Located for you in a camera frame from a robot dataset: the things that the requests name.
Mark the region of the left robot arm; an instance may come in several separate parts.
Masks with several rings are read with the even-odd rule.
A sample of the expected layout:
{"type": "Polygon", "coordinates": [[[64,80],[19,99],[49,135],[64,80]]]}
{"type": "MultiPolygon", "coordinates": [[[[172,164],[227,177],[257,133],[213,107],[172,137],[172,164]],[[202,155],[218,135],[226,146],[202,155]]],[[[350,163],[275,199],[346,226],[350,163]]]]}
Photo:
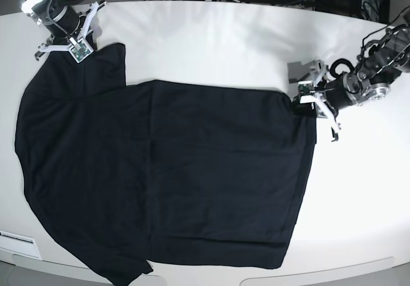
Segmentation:
{"type": "Polygon", "coordinates": [[[326,119],[331,127],[332,141],[339,139],[337,122],[340,110],[361,106],[368,101],[388,95],[391,84],[409,72],[409,25],[385,27],[380,39],[373,39],[361,47],[357,64],[340,58],[328,66],[321,60],[307,65],[307,72],[299,79],[293,98],[293,113],[326,119]]]}

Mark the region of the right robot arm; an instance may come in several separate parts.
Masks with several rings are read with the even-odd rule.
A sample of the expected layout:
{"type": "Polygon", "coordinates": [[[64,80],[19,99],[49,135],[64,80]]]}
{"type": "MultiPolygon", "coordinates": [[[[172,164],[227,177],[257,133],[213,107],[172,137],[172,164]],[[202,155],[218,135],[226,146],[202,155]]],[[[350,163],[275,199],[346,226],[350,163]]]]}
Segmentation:
{"type": "Polygon", "coordinates": [[[91,45],[94,32],[92,21],[106,1],[90,4],[85,12],[77,12],[74,6],[84,0],[22,0],[20,8],[37,25],[43,25],[51,34],[47,41],[38,47],[35,59],[46,53],[66,52],[80,63],[89,57],[96,48],[91,45]]]}

